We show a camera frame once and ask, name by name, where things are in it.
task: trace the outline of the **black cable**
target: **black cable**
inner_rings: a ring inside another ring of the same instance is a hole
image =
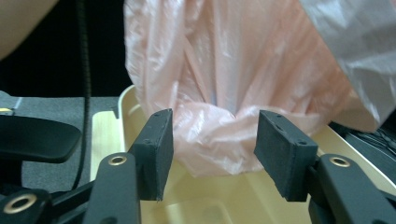
[[[78,187],[81,179],[82,170],[84,168],[85,154],[87,151],[87,133],[90,121],[90,99],[91,99],[91,69],[90,69],[90,54],[88,49],[88,32],[85,17],[85,1],[76,1],[77,17],[78,17],[78,35],[79,48],[81,56],[82,75],[84,77],[84,118],[82,126],[81,139],[81,155],[79,157],[78,172],[72,189]]]

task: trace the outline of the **beige plastic bin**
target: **beige plastic bin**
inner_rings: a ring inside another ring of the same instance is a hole
[[[112,116],[108,113],[112,112],[101,112],[93,118],[92,178],[105,154],[127,150],[146,122],[134,97],[134,87],[125,90],[120,97],[120,119],[115,120],[113,116],[111,120]],[[106,125],[111,128],[101,127],[103,120],[112,123]],[[106,132],[111,130],[119,132],[120,138],[104,140]],[[396,188],[389,179],[330,128],[325,127],[313,139],[319,145],[319,154],[327,152],[348,156],[360,164],[378,188],[396,194]],[[108,141],[112,142],[114,149],[108,150],[111,145]],[[145,224],[310,223],[307,207],[308,203],[287,203],[282,199],[274,182],[264,171],[193,178],[177,161],[172,164],[164,200],[158,203],[141,202]]]

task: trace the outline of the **gray surface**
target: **gray surface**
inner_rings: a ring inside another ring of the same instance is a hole
[[[92,115],[105,110],[111,110],[117,105],[118,97],[91,98],[89,131],[87,135],[87,152],[81,184],[89,182],[91,166],[91,130]],[[13,108],[15,116],[41,119],[52,119],[72,124],[82,130],[83,127],[83,98],[35,98],[11,97],[0,91],[0,108]],[[73,156],[62,164],[48,164],[40,162],[24,162],[22,167],[23,185],[31,189],[46,189],[50,192],[71,189],[78,170],[81,147]]]

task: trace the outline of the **brass screw hole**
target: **brass screw hole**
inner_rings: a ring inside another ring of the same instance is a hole
[[[123,164],[125,162],[126,162],[126,157],[124,157],[124,156],[116,156],[116,157],[111,158],[108,161],[108,164],[110,164],[110,165],[121,165],[121,164]]]
[[[337,166],[341,166],[341,167],[349,167],[350,166],[349,161],[346,161],[339,157],[331,157],[330,161],[332,162],[332,164],[337,165]]]
[[[34,194],[22,194],[7,203],[3,211],[7,214],[16,214],[28,209],[35,201],[37,201],[37,197]]]

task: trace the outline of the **black rubber pad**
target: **black rubber pad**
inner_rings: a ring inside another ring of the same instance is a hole
[[[172,109],[153,114],[129,150],[136,160],[140,200],[163,199],[174,154],[172,115]]]
[[[306,168],[313,165],[318,145],[285,117],[260,111],[254,154],[288,202],[305,202]]]

